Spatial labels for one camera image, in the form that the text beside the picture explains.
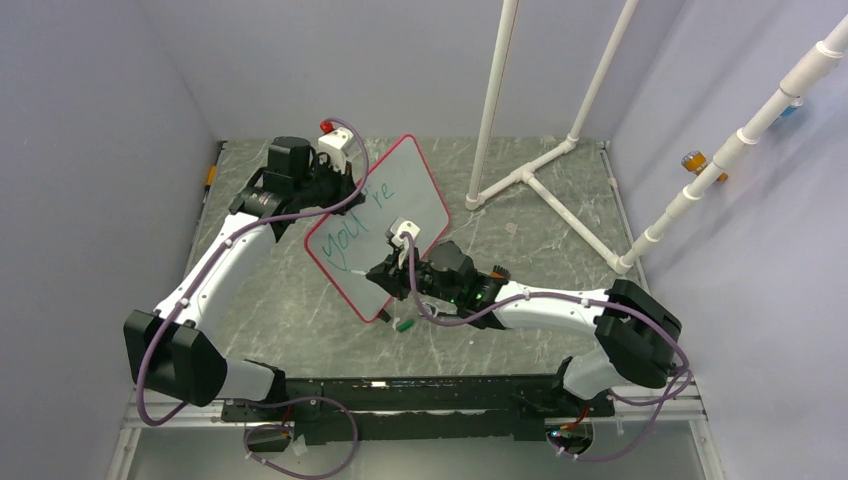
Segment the green marker cap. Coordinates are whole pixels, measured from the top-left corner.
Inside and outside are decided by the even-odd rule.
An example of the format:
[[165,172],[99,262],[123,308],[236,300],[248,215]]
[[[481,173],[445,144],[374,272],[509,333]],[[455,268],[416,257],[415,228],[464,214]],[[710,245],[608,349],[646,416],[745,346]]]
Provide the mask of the green marker cap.
[[415,321],[413,319],[407,319],[407,320],[404,320],[404,321],[397,323],[395,325],[395,330],[397,332],[405,332],[405,331],[409,330],[410,328],[412,328],[414,325],[415,325]]

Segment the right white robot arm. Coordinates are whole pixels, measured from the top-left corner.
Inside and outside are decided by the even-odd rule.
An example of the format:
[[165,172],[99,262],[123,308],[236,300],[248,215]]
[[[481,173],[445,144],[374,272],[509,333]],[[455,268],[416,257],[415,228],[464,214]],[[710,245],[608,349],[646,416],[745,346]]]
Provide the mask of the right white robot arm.
[[426,257],[400,242],[365,276],[396,299],[413,298],[424,315],[432,313],[423,302],[430,297],[452,304],[460,325],[555,331],[595,341],[589,353],[565,360],[557,373],[551,401],[564,415],[627,382],[664,388],[675,360],[684,357],[678,345],[681,322],[627,279],[596,290],[532,287],[501,267],[478,270],[452,241],[433,247]]

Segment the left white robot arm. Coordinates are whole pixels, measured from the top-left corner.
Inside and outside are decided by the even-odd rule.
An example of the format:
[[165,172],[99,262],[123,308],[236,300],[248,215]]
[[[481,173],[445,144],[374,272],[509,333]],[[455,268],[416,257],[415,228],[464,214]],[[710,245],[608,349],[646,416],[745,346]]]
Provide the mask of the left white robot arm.
[[271,142],[266,165],[235,196],[198,263],[152,312],[135,310],[125,321],[137,393],[151,390],[195,406],[248,399],[248,407],[264,420],[285,411],[283,371],[228,359],[210,337],[254,268],[308,209],[345,214],[363,202],[347,158],[355,140],[341,127],[315,144],[291,136]]

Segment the pink framed whiteboard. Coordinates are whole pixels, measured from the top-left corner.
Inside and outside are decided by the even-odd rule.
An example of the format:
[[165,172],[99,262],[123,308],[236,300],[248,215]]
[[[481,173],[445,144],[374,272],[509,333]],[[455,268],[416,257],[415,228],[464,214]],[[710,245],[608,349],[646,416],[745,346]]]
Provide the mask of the pink framed whiteboard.
[[305,236],[304,248],[355,315],[371,323],[390,295],[351,269],[368,271],[392,252],[386,232],[397,217],[417,224],[415,244],[425,254],[446,232],[444,195],[411,134],[400,137],[370,168],[365,201],[344,215],[327,214]]

